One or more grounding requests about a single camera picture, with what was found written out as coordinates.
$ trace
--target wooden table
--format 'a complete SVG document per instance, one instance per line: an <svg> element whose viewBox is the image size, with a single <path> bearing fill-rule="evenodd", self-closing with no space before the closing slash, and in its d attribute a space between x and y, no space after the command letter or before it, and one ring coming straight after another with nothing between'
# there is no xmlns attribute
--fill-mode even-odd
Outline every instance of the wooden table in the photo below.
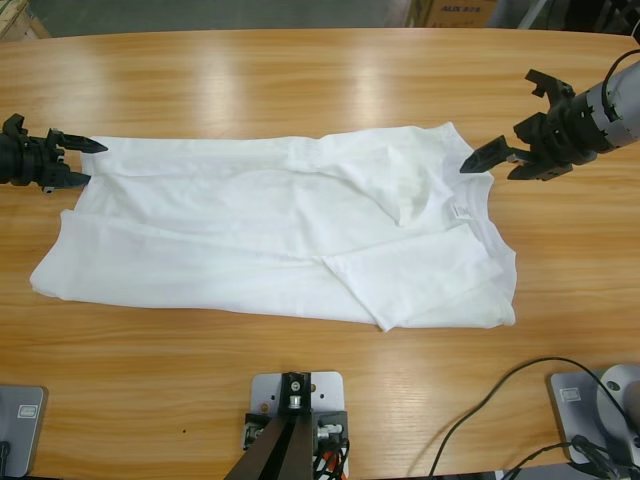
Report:
<svg viewBox="0 0 640 480"><path fill-rule="evenodd" d="M0 116L131 137L318 137L448 120L475 147L546 100L528 69L582 91L629 38L491 30L153 33L0 46ZM0 188L0 383L50 397L34 474L221 478L240 456L251 378L338 370L352 477L424 474L443 427L515 364L564 355L640 362L640 145L551 182L508 182L490 213L518 253L518 321L493 330L393 330L204 310L63 302L29 275L79 191ZM70 156L72 163L77 157ZM440 472L513 465L559 438L545 386L520 373L457 433ZM562 461L561 452L540 463Z"/></svg>

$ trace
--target floor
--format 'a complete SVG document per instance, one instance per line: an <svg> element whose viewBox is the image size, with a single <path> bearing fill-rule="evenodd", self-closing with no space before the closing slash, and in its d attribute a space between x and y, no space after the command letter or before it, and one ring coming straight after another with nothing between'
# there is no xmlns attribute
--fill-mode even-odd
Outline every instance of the floor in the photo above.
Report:
<svg viewBox="0 0 640 480"><path fill-rule="evenodd" d="M54 37L240 28L402 27L410 0L31 0Z"/></svg>

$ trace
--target gray metal base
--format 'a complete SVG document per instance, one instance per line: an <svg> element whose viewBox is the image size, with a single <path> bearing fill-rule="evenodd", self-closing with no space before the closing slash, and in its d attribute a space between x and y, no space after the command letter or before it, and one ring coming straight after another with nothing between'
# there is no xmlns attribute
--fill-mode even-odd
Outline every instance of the gray metal base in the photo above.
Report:
<svg viewBox="0 0 640 480"><path fill-rule="evenodd" d="M46 400L42 387L0 386L0 440L11 445L8 477L23 477L31 469Z"/></svg>
<svg viewBox="0 0 640 480"><path fill-rule="evenodd" d="M631 405L640 399L637 394L631 395L633 392L629 387L640 381L640 367L616 365L594 373L622 408L631 414ZM557 373L551 376L550 386L567 441L583 435L597 445L611 448L611 439L619 439L626 445L634 463L640 461L640 448L634 445L633 433L593 378L584 372ZM573 447L569 447L568 453L575 463L587 463L587 459Z"/></svg>
<svg viewBox="0 0 640 480"><path fill-rule="evenodd" d="M281 373L256 375L251 382L251 404L249 412L273 417L280 403ZM311 372L311 408L314 412L344 411L344 384L338 372ZM349 460L344 466L349 477Z"/></svg>

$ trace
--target metal plate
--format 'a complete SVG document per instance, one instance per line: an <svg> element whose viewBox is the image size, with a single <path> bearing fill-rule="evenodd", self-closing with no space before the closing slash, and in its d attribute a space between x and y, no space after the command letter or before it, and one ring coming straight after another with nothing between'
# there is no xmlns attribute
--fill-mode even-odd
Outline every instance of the metal plate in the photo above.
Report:
<svg viewBox="0 0 640 480"><path fill-rule="evenodd" d="M602 372L594 371L598 377ZM593 443L604 445L604 436L597 424L598 384L593 378L584 372L556 373L551 375L550 384L564 438L570 441L576 435L583 435ZM573 447L569 447L569 457L578 464L588 463Z"/></svg>
<svg viewBox="0 0 640 480"><path fill-rule="evenodd" d="M256 375L251 382L249 411L273 417L280 402L280 373ZM311 408L315 412L335 412L344 408L344 384L338 372L311 372Z"/></svg>
<svg viewBox="0 0 640 480"><path fill-rule="evenodd" d="M0 440L11 445L7 477L31 469L47 392L42 387L0 386Z"/></svg>

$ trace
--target cardboard box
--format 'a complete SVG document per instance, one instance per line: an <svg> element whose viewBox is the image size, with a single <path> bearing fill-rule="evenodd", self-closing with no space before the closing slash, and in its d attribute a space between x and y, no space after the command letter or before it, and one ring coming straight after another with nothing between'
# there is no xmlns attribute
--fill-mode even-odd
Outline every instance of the cardboard box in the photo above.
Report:
<svg viewBox="0 0 640 480"><path fill-rule="evenodd" d="M406 26L482 28L497 0L413 0Z"/></svg>

